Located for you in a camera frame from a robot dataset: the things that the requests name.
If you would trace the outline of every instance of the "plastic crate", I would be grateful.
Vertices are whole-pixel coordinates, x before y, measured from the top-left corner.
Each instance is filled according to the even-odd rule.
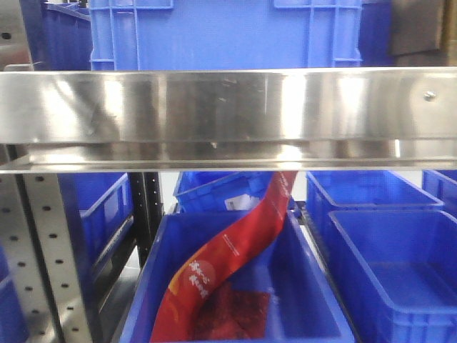
[[[91,17],[78,4],[44,4],[51,70],[91,70]]]
[[[272,171],[184,171],[173,195],[181,212],[247,210],[264,197],[272,176]],[[300,214],[293,199],[288,208]]]
[[[327,242],[336,210],[442,209],[443,202],[392,171],[309,171],[306,209]]]
[[[329,267],[363,342],[457,342],[457,219],[332,212]]]
[[[91,0],[93,70],[358,66],[361,0]]]
[[[74,181],[89,259],[95,262],[133,211],[129,178],[124,173],[81,173]]]
[[[148,342],[162,296],[179,267],[245,212],[165,216],[126,320],[121,343]],[[278,239],[235,273],[235,289],[271,293],[266,338],[306,343],[354,342],[325,276],[289,214]]]
[[[444,202],[444,210],[457,217],[457,170],[424,170],[422,188]]]
[[[362,66],[392,66],[391,41],[392,0],[363,0],[358,48]]]
[[[16,290],[0,248],[0,342],[22,343],[29,337]]]

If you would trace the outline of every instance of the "stainless steel shelf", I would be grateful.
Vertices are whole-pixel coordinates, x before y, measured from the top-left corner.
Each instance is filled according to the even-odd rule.
[[[26,152],[2,173],[457,166],[456,68],[2,73],[0,89],[0,144]]]

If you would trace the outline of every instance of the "blue plastic crate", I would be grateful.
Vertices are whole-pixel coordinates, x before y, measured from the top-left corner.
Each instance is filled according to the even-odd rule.
[[[424,170],[422,188],[444,202],[444,210],[457,217],[457,170]]]
[[[306,209],[324,243],[331,211],[443,208],[443,202],[392,171],[310,171],[306,178]]]
[[[0,342],[22,343],[29,337],[26,322],[0,248]]]
[[[441,211],[330,218],[330,271],[363,342],[457,342],[455,218]]]
[[[78,4],[44,4],[51,70],[91,70],[91,17]]]
[[[93,70],[358,66],[361,0],[91,0]]]
[[[265,196],[272,176],[272,171],[184,171],[173,195],[182,212],[251,209]],[[300,214],[293,199],[288,208]]]
[[[125,173],[81,173],[74,181],[89,259],[95,262],[133,211],[129,178]]]
[[[165,216],[126,320],[121,343],[148,342],[162,296],[179,267],[210,238],[245,212]],[[235,289],[271,293],[266,338],[306,343],[354,342],[348,323],[289,214],[278,239],[235,273]]]
[[[392,0],[363,0],[358,48],[362,66],[392,66],[390,55]]]

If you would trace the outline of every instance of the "screw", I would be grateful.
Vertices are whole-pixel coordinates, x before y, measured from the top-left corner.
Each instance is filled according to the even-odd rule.
[[[426,91],[426,93],[423,95],[423,99],[425,101],[433,101],[436,98],[436,94],[433,91]]]

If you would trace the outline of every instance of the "white label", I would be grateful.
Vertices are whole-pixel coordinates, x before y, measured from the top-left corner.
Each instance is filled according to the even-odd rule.
[[[226,208],[229,211],[245,211],[248,209],[253,209],[259,202],[259,198],[252,197],[249,194],[242,194],[225,201]]]

